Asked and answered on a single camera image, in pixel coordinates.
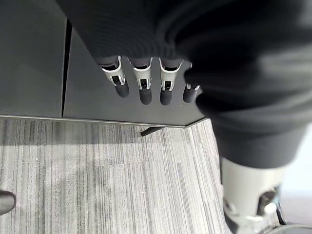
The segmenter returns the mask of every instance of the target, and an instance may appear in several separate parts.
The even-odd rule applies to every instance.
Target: gray wall
[[[312,224],[312,124],[287,171],[281,191],[281,207],[289,222]]]

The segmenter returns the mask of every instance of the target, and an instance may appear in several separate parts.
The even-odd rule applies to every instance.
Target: black fingertip
[[[151,89],[140,89],[140,100],[144,105],[148,105],[152,101]]]
[[[115,89],[118,95],[121,96],[122,98],[125,98],[129,95],[129,86],[127,80],[125,81],[124,85],[118,84],[117,86],[115,86]]]
[[[197,91],[198,90],[196,90],[195,88],[188,89],[185,86],[184,93],[183,93],[183,101],[186,103],[193,102],[196,98]]]
[[[168,106],[171,102],[172,91],[169,90],[161,90],[160,91],[160,103],[164,106]]]

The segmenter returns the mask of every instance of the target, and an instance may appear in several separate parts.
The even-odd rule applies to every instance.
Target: black sleeve
[[[201,16],[176,37],[200,85],[219,154],[235,163],[289,163],[312,120],[312,3],[237,0]]]

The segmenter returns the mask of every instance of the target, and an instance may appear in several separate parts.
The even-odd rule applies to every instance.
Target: metal mechanism
[[[222,159],[223,209],[233,234],[257,233],[264,218],[276,212],[286,168],[251,168]]]
[[[138,63],[137,59],[128,58],[129,62],[133,66],[133,71],[136,76],[136,81],[139,89],[150,89],[151,88],[151,64],[153,58],[147,58],[146,62]]]
[[[292,224],[274,228],[268,234],[311,234],[311,225]]]
[[[172,91],[175,85],[175,79],[177,76],[177,72],[179,71],[183,60],[180,60],[181,62],[179,63],[178,66],[176,67],[171,67],[171,66],[166,66],[166,60],[162,60],[161,58],[159,59],[160,62],[160,68],[161,68],[161,74],[160,74],[160,79],[161,79],[161,89],[162,91]]]
[[[171,102],[172,90],[174,89],[175,79],[183,60],[160,58],[159,62],[161,68],[160,102],[162,105],[166,106],[169,105]]]
[[[151,64],[153,58],[128,58],[133,67],[136,76],[136,82],[139,87],[140,100],[144,105],[152,101],[151,90]]]
[[[192,87],[190,84],[186,84],[186,88],[187,88],[187,89],[194,89],[194,90],[198,90],[198,89],[199,89],[199,85],[198,85],[198,86],[196,86],[196,87],[194,88],[194,87]]]
[[[129,94],[129,86],[121,67],[121,56],[111,56],[103,58],[104,64],[101,64],[102,71],[106,74],[108,80],[115,86],[116,92],[122,98]]]
[[[108,80],[114,85],[124,85],[126,78],[121,68],[121,57],[118,56],[115,64],[108,64],[102,66],[103,72],[105,72]]]

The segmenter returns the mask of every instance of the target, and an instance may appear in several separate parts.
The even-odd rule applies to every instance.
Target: robotic hand
[[[312,120],[312,1],[57,2],[122,97],[129,91],[120,60],[101,62],[106,54],[169,54],[193,64],[185,79],[190,89],[200,85],[196,104],[212,120],[226,222],[234,234],[253,234],[276,210],[278,187]],[[149,80],[141,76],[148,64],[146,71],[132,65],[139,85]],[[178,65],[161,66],[167,105]]]
[[[312,2],[236,0],[182,30],[199,109],[220,154],[225,220],[254,234],[276,212],[278,188],[312,120]]]

